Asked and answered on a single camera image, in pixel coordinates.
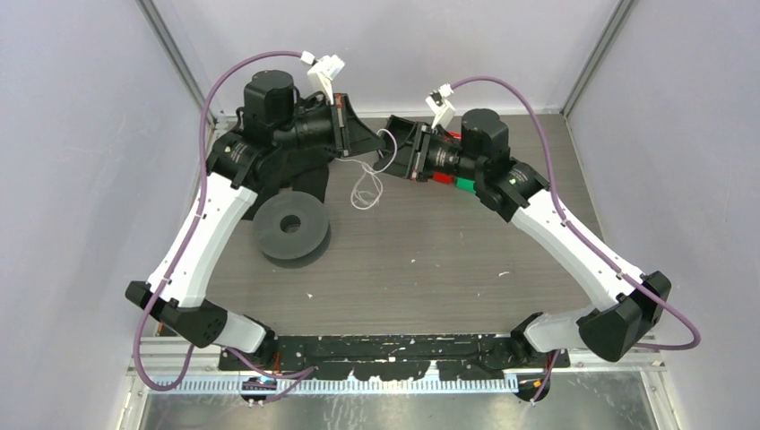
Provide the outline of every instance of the round gray spool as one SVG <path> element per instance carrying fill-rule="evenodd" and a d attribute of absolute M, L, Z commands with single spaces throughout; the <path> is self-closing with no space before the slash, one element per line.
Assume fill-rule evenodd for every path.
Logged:
<path fill-rule="evenodd" d="M 315 262 L 330 244 L 330 221 L 324 204 L 311 194 L 280 193 L 254 217 L 255 239 L 273 264 L 298 269 Z"/>

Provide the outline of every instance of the gray table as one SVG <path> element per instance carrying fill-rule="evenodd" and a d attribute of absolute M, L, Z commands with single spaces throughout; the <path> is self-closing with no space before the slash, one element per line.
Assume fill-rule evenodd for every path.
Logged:
<path fill-rule="evenodd" d="M 505 120 L 513 156 L 546 175 L 530 118 Z M 562 199 L 599 233 L 564 120 L 541 121 Z M 376 129 L 384 120 L 367 124 Z M 333 233 L 325 255 L 300 270 L 274 267 L 256 249 L 251 223 L 241 222 L 212 275 L 210 300 L 280 334 L 508 332 L 534 312 L 588 304 L 543 248 L 474 194 L 383 175 L 380 203 L 358 211 L 349 195 L 361 167 L 333 162 L 330 169 L 325 204 Z"/>

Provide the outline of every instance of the gray floor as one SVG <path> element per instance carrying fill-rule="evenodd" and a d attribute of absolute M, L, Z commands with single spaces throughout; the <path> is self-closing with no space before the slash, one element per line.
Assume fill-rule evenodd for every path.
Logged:
<path fill-rule="evenodd" d="M 639 373 L 555 374 L 536 408 L 512 394 L 290 396 L 247 408 L 238 396 L 151 395 L 144 430 L 657 428 Z"/>
<path fill-rule="evenodd" d="M 513 156 L 545 175 L 530 119 L 505 121 Z M 599 233 L 565 122 L 560 116 L 541 122 L 560 196 Z M 376 129 L 384 121 L 367 124 Z M 507 332 L 534 312 L 587 305 L 546 251 L 474 194 L 383 175 L 380 203 L 358 211 L 349 195 L 360 174 L 356 163 L 331 165 L 325 204 L 332 242 L 318 262 L 300 270 L 274 267 L 255 248 L 251 223 L 241 222 L 212 275 L 209 299 L 280 334 Z"/>

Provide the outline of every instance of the green object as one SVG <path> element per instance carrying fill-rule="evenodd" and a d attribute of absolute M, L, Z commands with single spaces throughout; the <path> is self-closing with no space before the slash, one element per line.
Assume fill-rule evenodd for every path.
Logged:
<path fill-rule="evenodd" d="M 470 193 L 475 193 L 475 181 L 471 181 L 470 179 L 463 179 L 461 177 L 457 177 L 456 187 Z"/>

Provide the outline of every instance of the red object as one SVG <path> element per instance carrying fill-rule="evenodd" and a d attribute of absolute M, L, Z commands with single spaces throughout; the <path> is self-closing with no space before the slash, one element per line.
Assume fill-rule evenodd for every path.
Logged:
<path fill-rule="evenodd" d="M 443 173 L 434 173 L 433 180 L 440 182 L 441 184 L 450 185 L 453 184 L 453 181 L 456 180 L 456 177 L 451 175 L 444 175 Z"/>

